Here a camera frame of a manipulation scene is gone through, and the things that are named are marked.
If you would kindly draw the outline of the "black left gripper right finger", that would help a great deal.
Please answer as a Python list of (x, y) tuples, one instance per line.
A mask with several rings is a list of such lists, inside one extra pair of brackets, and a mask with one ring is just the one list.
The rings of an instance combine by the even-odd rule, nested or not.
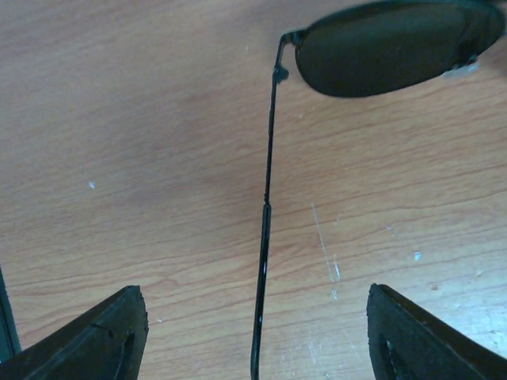
[(505, 379), (506, 359), (385, 284), (368, 293), (368, 346), (376, 379)]

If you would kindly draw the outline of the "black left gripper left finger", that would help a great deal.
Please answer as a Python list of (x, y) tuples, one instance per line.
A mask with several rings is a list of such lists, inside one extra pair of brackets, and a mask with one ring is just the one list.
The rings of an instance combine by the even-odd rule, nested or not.
[(149, 331), (139, 286), (126, 286), (1, 364), (2, 379), (137, 379)]

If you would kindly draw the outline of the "black sunglasses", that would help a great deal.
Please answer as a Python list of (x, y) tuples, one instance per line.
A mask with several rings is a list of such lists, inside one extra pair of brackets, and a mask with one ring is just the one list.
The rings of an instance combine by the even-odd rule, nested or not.
[(377, 1), (285, 33), (302, 79), (316, 92), (371, 97), (475, 63), (505, 33), (492, 1)]

